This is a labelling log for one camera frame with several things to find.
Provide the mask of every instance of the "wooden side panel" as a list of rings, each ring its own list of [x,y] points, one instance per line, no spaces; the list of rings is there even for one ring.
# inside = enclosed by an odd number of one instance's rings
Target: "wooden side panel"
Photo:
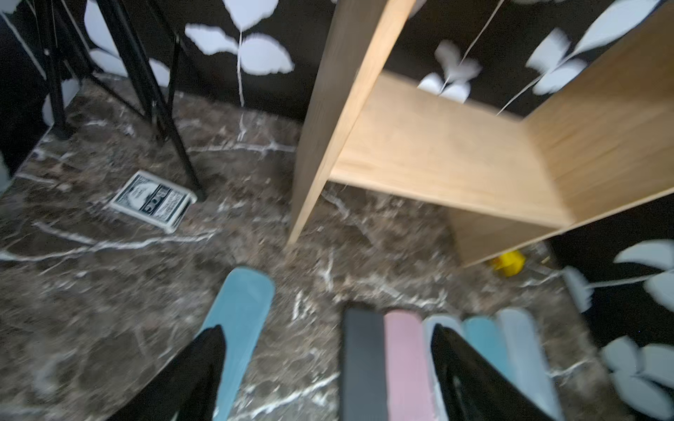
[[[552,227],[573,220],[521,119],[383,72],[330,179]]]
[[[289,243],[300,231],[415,0],[340,0],[297,150]]]
[[[524,122],[577,224],[674,189],[674,2]]]
[[[527,224],[462,209],[448,209],[454,246],[464,266],[544,240],[564,230]]]

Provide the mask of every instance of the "light blue object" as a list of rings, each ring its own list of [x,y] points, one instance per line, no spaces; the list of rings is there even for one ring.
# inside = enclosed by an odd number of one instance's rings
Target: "light blue object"
[[[237,267],[227,275],[208,311],[202,331],[221,325],[227,346],[214,421],[225,421],[229,416],[273,297],[271,279],[247,267]]]
[[[564,419],[557,391],[548,376],[548,364],[536,323],[523,309],[503,309],[497,314],[513,369],[513,383],[524,396],[556,421]]]
[[[440,382],[437,380],[435,374],[435,365],[433,363],[433,355],[431,353],[431,340],[433,339],[433,330],[435,325],[448,327],[463,337],[463,328],[461,328],[461,320],[450,315],[431,315],[426,317],[423,321],[424,340],[426,341],[426,361],[428,362],[429,378],[433,383],[433,400],[435,401],[435,417],[437,421],[448,421],[447,410],[445,409],[445,401],[442,399],[442,391],[440,389]]]
[[[471,317],[463,322],[466,341],[506,379],[513,381],[506,341],[501,329],[490,318]]]

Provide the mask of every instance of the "white leaf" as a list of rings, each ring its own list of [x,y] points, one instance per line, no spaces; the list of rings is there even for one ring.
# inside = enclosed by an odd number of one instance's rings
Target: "white leaf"
[[[674,273],[658,273],[644,283],[644,289],[658,304],[674,311]]]
[[[19,3],[21,3],[21,0],[0,0],[0,11],[3,13],[14,13]]]
[[[185,25],[185,35],[205,55],[215,53],[237,54],[239,52],[239,43],[216,26],[187,24]]]
[[[643,377],[674,389],[674,346],[648,344],[641,348],[644,361]]]
[[[93,0],[87,0],[84,10],[84,28],[91,41],[99,48],[104,49],[110,54],[119,56],[115,41],[110,35],[105,19],[98,8],[98,4]]]
[[[482,70],[482,66],[477,63],[475,59],[465,59],[463,63],[459,64],[453,69],[450,69],[450,74],[447,77],[449,82],[467,82],[471,80]]]
[[[659,0],[616,0],[590,25],[573,55],[609,44],[627,34],[658,5]]]
[[[122,63],[122,60],[106,53],[105,51],[100,50],[99,48],[94,48],[93,50],[89,50],[89,55],[91,56],[91,59],[94,61],[94,63],[103,69],[103,71],[124,77],[129,75],[126,71],[126,67],[124,67],[124,63]]]
[[[80,90],[80,83],[77,79],[68,79],[61,82],[61,95],[63,97],[63,107],[65,108],[75,98]],[[54,124],[54,114],[51,110],[51,95],[47,97],[42,103],[42,120],[48,126]]]
[[[157,79],[157,84],[159,86],[169,85],[169,80],[171,80],[171,71],[164,63],[155,59],[150,59],[150,69],[152,69],[154,78]]]
[[[412,11],[410,12],[410,15],[407,17],[407,19],[411,19],[412,16],[416,15],[417,12],[424,6],[424,4],[426,4],[426,0],[417,0],[415,5],[412,6]]]
[[[553,71],[564,58],[571,42],[564,31],[553,29],[548,36],[536,47],[525,66],[536,69],[541,75]]]
[[[550,73],[546,73],[541,80],[534,85],[532,91],[536,95],[557,92],[578,76],[585,67],[587,67],[587,64],[583,60],[573,59],[567,61],[557,69]]]
[[[449,85],[440,96],[463,104],[470,95],[470,84],[468,82],[454,82]]]
[[[232,22],[243,32],[274,13],[278,0],[224,0]]]
[[[601,349],[601,358],[611,370],[633,375],[639,370],[638,352],[639,347],[633,340],[621,336]]]
[[[614,263],[641,263],[662,270],[674,269],[674,240],[649,240],[622,250]]]
[[[435,49],[435,59],[442,66],[445,71],[445,80],[448,78],[448,73],[455,68],[461,60],[461,52],[453,42],[442,40]]]
[[[656,420],[674,416],[674,404],[669,395],[651,382],[623,371],[611,373],[611,380],[620,399],[635,410]]]
[[[566,288],[571,294],[578,311],[585,313],[592,306],[592,293],[594,289],[589,286],[587,279],[578,269],[567,266],[561,271],[566,283]]]
[[[421,80],[421,82],[419,82],[417,88],[426,92],[431,92],[435,95],[440,95],[444,84],[445,83],[437,73],[429,73]]]
[[[247,36],[239,56],[241,67],[249,75],[288,73],[295,68],[288,51],[277,40],[265,34]]]

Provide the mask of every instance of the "wooden shelf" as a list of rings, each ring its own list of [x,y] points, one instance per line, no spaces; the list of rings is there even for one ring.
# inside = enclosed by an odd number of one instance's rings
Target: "wooden shelf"
[[[543,226],[573,222],[519,119],[386,72],[330,180]]]

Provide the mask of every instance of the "brown marble floor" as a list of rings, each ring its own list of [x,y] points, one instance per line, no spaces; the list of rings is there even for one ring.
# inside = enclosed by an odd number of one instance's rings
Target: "brown marble floor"
[[[567,419],[626,418],[554,272],[461,268],[441,208],[333,184],[286,248],[300,124],[182,94],[176,107],[209,193],[176,233],[105,208],[138,169],[185,179],[172,147],[90,84],[69,107],[78,132],[44,139],[0,199],[0,420],[115,411],[197,333],[237,265],[270,274],[276,296],[232,420],[336,419],[345,300],[460,317],[525,307]]]

